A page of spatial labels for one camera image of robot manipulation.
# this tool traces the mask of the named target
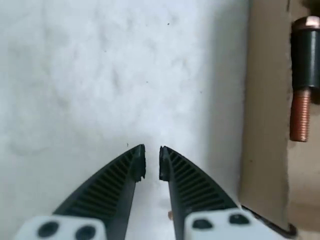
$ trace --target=copper thread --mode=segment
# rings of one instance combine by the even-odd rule
[[[309,135],[311,89],[309,87],[293,92],[290,139],[295,142],[307,142]]]

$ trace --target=bolt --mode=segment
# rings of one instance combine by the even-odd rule
[[[307,142],[309,135],[311,89],[309,87],[293,92],[290,139],[295,142]]]
[[[312,94],[320,91],[320,18],[302,17],[292,24],[291,30],[290,139],[307,142]]]

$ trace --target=cardboard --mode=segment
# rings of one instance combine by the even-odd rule
[[[289,140],[291,23],[301,1],[253,0],[250,10],[240,202],[288,230],[320,231],[320,106],[309,141]]]

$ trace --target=black hole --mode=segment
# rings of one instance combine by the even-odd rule
[[[49,221],[43,224],[38,230],[38,236],[40,238],[48,238],[54,235],[59,228],[59,224],[55,221]]]
[[[229,223],[235,225],[247,225],[250,224],[250,221],[242,214],[233,214],[229,217]]]
[[[93,226],[83,226],[75,233],[76,240],[90,240],[96,234],[96,229]]]
[[[193,221],[192,227],[194,229],[212,229],[214,226],[206,219],[197,219]]]

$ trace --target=white table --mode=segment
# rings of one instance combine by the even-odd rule
[[[0,6],[0,238],[145,144],[127,240],[174,239],[159,149],[234,199],[247,0],[12,0]]]

